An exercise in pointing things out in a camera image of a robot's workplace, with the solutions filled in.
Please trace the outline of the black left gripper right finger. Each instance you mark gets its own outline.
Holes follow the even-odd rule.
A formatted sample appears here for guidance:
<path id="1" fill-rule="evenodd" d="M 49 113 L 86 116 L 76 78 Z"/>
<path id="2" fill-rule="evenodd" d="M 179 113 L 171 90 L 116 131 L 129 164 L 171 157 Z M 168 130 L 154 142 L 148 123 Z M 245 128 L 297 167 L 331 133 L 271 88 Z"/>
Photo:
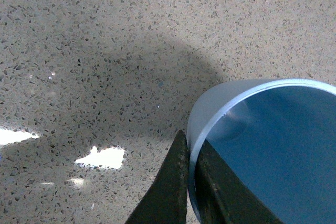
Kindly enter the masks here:
<path id="1" fill-rule="evenodd" d="M 282 223 L 236 176 L 208 141 L 198 156 L 195 191 L 200 223 Z"/>

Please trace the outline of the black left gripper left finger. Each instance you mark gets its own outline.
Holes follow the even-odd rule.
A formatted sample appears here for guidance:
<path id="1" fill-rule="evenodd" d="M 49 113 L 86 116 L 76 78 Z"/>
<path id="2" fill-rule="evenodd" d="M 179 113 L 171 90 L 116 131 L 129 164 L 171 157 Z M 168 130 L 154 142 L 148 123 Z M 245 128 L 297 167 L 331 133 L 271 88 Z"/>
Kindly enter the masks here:
<path id="1" fill-rule="evenodd" d="M 180 130 L 151 187 L 126 223 L 186 223 L 189 152 Z"/>

